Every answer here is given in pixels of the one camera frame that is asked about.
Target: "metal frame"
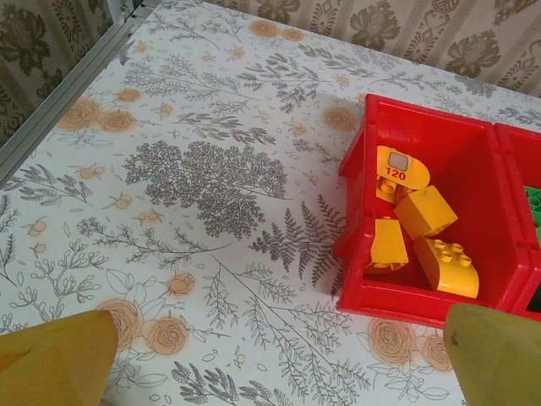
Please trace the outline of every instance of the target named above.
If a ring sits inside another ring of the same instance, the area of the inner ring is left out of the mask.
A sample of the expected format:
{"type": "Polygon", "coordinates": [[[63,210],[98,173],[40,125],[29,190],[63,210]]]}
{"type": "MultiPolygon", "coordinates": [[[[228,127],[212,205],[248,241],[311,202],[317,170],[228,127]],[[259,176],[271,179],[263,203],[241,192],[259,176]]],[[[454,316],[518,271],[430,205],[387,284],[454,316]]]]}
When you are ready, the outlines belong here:
{"type": "Polygon", "coordinates": [[[14,135],[0,148],[0,188],[19,169],[32,151],[49,134],[58,120],[68,111],[106,67],[137,27],[148,17],[159,0],[134,10],[131,0],[107,0],[113,25],[90,49],[58,87],[36,109],[14,135]]]}

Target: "table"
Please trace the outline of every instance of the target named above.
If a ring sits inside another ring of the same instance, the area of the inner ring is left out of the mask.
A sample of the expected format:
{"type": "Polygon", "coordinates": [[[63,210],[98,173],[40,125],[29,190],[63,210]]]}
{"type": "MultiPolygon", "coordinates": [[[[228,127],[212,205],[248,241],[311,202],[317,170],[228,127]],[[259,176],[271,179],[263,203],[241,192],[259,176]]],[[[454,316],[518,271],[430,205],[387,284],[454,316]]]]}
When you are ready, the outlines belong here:
{"type": "Polygon", "coordinates": [[[0,194],[0,333],[110,310],[117,406],[465,404],[441,331],[334,310],[369,92],[541,129],[539,99],[162,1],[0,194]]]}

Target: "white printed tablecloth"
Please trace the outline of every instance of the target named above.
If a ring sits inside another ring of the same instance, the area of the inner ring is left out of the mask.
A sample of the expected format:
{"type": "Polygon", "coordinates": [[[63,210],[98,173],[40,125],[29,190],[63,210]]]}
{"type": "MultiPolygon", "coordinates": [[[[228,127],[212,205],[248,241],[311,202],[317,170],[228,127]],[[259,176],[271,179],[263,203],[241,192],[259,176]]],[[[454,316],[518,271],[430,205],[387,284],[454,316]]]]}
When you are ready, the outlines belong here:
{"type": "Polygon", "coordinates": [[[0,194],[0,333],[110,310],[117,406],[465,404],[441,331],[334,309],[369,92],[541,130],[539,99],[164,0],[0,194]]]}

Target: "red storage box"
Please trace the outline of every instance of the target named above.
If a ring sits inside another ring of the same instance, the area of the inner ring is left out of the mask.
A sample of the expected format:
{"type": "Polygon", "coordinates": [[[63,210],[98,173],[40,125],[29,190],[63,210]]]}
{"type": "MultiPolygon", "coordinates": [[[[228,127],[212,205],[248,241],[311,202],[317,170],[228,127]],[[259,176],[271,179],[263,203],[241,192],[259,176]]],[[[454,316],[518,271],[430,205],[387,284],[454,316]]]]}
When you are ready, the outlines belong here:
{"type": "Polygon", "coordinates": [[[505,154],[505,170],[521,226],[522,244],[519,248],[528,249],[531,262],[529,272],[522,276],[522,288],[510,312],[541,321],[540,313],[527,310],[541,283],[541,249],[524,191],[524,186],[541,189],[541,134],[504,124],[496,124],[495,131],[505,154]]]}
{"type": "Polygon", "coordinates": [[[340,166],[347,178],[347,225],[335,244],[344,277],[337,309],[442,327],[449,307],[514,304],[527,278],[530,246],[507,184],[504,153],[491,123],[368,95],[361,129],[340,166]],[[477,299],[433,291],[402,230],[409,263],[391,275],[365,275],[374,220],[393,207],[376,198],[376,147],[419,159],[458,215],[438,238],[463,245],[479,275],[477,299]]]}

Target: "printed number 120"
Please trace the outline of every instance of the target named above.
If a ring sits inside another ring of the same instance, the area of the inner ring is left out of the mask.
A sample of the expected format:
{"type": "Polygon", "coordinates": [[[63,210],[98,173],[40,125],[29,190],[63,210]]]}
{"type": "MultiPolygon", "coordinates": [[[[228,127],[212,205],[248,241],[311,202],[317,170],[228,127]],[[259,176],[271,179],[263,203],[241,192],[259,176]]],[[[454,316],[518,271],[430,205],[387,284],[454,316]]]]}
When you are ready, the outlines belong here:
{"type": "Polygon", "coordinates": [[[397,169],[391,169],[390,167],[387,167],[387,174],[391,175],[393,178],[399,178],[400,180],[406,179],[406,174],[404,172],[400,172],[397,169]]]}

